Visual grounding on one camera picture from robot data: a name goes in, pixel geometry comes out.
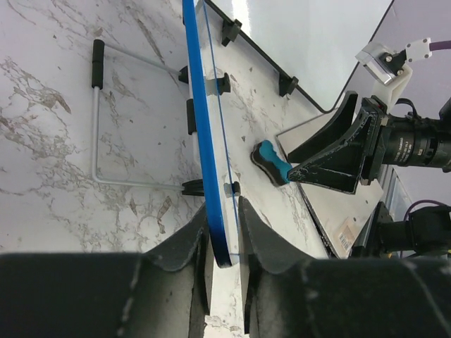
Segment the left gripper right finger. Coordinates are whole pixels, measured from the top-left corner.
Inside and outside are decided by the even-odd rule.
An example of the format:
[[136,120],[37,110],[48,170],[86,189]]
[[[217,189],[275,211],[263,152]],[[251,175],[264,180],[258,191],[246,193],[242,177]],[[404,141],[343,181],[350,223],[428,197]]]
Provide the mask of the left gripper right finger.
[[246,334],[308,334],[301,264],[310,257],[269,227],[243,196],[240,277]]

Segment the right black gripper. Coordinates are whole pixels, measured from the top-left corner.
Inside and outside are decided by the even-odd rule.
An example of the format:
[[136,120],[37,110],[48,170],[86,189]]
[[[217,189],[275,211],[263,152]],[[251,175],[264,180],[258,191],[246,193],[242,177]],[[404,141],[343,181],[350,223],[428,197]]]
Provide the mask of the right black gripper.
[[355,193],[358,184],[373,181],[373,165],[440,168],[450,172],[450,101],[438,119],[422,118],[413,102],[398,104],[412,110],[401,118],[388,116],[373,157],[373,113],[354,115],[358,93],[348,91],[331,119],[287,155],[293,164],[288,178],[342,193]]

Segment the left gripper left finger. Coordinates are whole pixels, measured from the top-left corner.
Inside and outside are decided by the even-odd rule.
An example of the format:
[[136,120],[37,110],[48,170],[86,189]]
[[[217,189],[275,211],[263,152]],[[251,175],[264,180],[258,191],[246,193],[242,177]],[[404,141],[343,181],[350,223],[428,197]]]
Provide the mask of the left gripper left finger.
[[144,256],[155,266],[169,273],[180,272],[189,263],[193,263],[201,305],[204,313],[210,314],[214,254],[205,204],[201,205],[186,225],[145,252]]

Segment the blue whiteboard eraser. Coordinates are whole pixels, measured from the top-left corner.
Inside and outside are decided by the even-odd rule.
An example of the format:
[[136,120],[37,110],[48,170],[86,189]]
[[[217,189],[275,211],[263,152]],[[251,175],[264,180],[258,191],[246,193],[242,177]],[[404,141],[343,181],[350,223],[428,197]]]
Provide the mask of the blue whiteboard eraser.
[[288,173],[292,166],[281,159],[269,140],[259,142],[250,154],[251,161],[260,168],[275,187],[289,184]]

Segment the blue framed small whiteboard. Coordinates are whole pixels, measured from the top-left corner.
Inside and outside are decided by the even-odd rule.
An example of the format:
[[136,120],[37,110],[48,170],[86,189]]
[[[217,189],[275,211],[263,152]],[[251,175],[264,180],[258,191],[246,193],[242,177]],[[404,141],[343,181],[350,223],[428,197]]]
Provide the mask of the blue framed small whiteboard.
[[227,73],[218,69],[213,21],[206,2],[184,1],[183,19],[211,244],[217,265],[228,268],[240,260],[240,184],[233,177],[221,103],[230,82]]

